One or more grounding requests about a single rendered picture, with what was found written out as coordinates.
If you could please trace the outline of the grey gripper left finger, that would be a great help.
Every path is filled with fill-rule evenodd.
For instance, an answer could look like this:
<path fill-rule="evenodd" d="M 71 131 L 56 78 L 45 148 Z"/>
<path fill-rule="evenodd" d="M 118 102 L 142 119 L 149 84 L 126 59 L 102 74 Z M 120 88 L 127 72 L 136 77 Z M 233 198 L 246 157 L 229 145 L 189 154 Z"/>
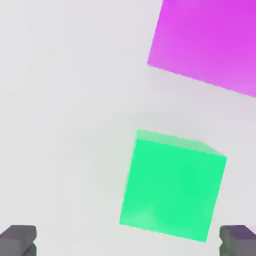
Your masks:
<path fill-rule="evenodd" d="M 11 225 L 0 234 L 0 256 L 37 256 L 34 225 Z"/>

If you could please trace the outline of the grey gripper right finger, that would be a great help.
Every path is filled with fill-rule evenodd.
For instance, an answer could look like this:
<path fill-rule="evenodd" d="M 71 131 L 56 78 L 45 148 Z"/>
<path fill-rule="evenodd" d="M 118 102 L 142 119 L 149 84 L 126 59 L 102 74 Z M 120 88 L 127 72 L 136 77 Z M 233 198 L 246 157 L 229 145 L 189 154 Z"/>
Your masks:
<path fill-rule="evenodd" d="M 222 225 L 219 256 L 256 256 L 256 233 L 245 225 Z"/>

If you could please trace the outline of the small green cube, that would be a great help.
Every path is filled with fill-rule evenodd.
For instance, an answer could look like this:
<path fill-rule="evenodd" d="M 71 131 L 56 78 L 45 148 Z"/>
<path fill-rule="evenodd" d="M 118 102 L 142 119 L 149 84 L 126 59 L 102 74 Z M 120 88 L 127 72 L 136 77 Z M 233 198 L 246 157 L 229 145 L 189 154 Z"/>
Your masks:
<path fill-rule="evenodd" d="M 120 224 L 205 242 L 226 162 L 203 142 L 139 129 Z"/>

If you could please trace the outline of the large magenta box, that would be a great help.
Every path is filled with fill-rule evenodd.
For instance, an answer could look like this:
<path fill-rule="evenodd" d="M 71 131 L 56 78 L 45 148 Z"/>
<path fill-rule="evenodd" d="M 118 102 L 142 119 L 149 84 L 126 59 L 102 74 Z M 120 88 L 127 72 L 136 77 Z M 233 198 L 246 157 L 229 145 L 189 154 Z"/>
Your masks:
<path fill-rule="evenodd" d="M 256 0 L 163 0 L 147 63 L 256 98 Z"/>

